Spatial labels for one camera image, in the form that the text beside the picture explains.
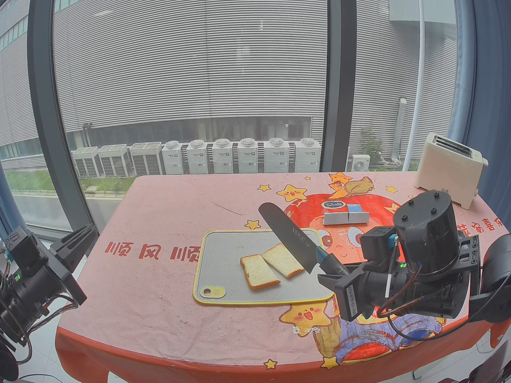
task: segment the knife blade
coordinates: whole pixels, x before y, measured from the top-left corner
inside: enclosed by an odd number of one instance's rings
[[[259,206],[259,213],[282,244],[310,274],[318,263],[316,243],[297,227],[275,204],[261,204]]]

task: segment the cutting board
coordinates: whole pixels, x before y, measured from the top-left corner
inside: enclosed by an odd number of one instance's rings
[[[320,246],[319,233],[303,230]],[[317,265],[289,279],[272,269],[280,284],[251,290],[240,258],[263,254],[280,240],[271,230],[210,231],[202,239],[199,263],[195,274],[194,298],[212,305],[281,305],[286,303],[326,301],[333,292],[319,284],[317,274],[324,272]]]

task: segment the red chinese characters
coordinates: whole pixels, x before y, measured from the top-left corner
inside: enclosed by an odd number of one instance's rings
[[[105,252],[112,253],[113,255],[118,255],[119,257],[125,257],[131,251],[131,246],[133,243],[128,243],[126,241],[122,243],[108,243]]]
[[[495,227],[493,226],[492,222],[489,219],[482,219],[482,222],[490,231],[495,230]]]
[[[476,229],[476,232],[478,232],[479,234],[484,232],[483,228],[481,227],[481,225],[479,223],[475,223],[472,221],[472,228],[475,228]]]
[[[139,259],[145,259],[145,258],[158,259],[158,254],[161,250],[162,250],[161,245],[153,244],[153,245],[149,246],[147,244],[144,244],[144,246],[142,247],[142,251],[140,252],[140,255],[138,256],[138,258]]]
[[[469,229],[467,228],[467,225],[466,224],[458,224],[458,230],[461,230],[465,233],[465,235],[468,237],[470,235],[470,231]]]
[[[199,252],[200,252],[200,246],[190,246],[190,247],[174,247],[172,249],[172,254],[170,256],[170,259],[180,259],[181,261],[184,261],[185,259],[188,259],[190,263],[196,263],[199,259]]]

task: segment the toast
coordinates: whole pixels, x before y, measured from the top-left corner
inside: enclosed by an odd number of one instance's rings
[[[303,266],[293,257],[293,254],[282,243],[278,243],[275,247],[270,248],[264,254],[263,259],[279,271],[284,277],[292,276],[303,271]]]
[[[251,290],[260,290],[280,283],[280,280],[259,254],[241,257],[240,262]]]

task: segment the air conditioner unit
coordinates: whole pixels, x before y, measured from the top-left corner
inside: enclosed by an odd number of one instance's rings
[[[130,152],[137,176],[165,174],[161,142],[134,144]]]
[[[352,172],[367,172],[370,161],[369,155],[353,155]]]
[[[73,160],[78,171],[78,175],[82,177],[101,177],[103,168],[98,155],[98,147],[78,148],[73,152]]]
[[[208,174],[208,144],[195,139],[187,146],[188,167],[191,175]]]
[[[176,140],[170,140],[163,146],[162,156],[163,165],[165,166],[165,174],[167,175],[182,175],[184,173],[183,167],[183,144]]]
[[[304,137],[295,143],[294,171],[296,173],[315,173],[319,171],[321,145],[317,140]]]
[[[131,173],[131,163],[128,148],[125,144],[108,144],[98,151],[106,177],[128,177]]]
[[[238,143],[238,169],[240,173],[258,172],[257,142],[251,137]]]
[[[233,172],[233,143],[229,139],[217,139],[213,144],[213,167],[215,173]]]
[[[264,142],[264,173],[289,172],[289,142],[273,137]]]

